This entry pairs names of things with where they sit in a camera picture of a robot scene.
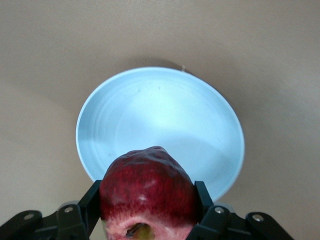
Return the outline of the light blue plate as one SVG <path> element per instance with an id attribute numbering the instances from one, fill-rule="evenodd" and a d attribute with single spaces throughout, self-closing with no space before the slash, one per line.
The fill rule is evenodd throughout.
<path id="1" fill-rule="evenodd" d="M 75 141 L 92 181 L 119 156 L 161 146 L 214 201 L 235 183 L 245 156 L 227 100 L 196 76 L 164 67 L 127 70 L 99 85 L 80 110 Z"/>

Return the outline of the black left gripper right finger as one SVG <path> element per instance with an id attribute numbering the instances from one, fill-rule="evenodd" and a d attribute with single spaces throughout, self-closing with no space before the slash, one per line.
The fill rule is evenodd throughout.
<path id="1" fill-rule="evenodd" d="M 270 215 L 250 212 L 239 217 L 214 204 L 203 181 L 195 181 L 201 220 L 193 227 L 193 240 L 294 240 Z"/>

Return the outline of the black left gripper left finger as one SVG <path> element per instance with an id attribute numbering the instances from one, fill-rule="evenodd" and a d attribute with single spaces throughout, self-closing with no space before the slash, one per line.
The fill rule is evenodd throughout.
<path id="1" fill-rule="evenodd" d="M 100 183 L 95 181 L 77 203 L 65 203 L 46 217 L 38 210 L 14 215 L 0 226 L 0 240 L 90 240 L 101 215 Z"/>

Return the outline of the red apple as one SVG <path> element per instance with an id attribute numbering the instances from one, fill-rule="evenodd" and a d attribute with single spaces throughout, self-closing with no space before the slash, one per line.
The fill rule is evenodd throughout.
<path id="1" fill-rule="evenodd" d="M 99 204 L 107 240 L 186 240 L 201 215 L 196 187 L 160 146 L 114 160 Z"/>

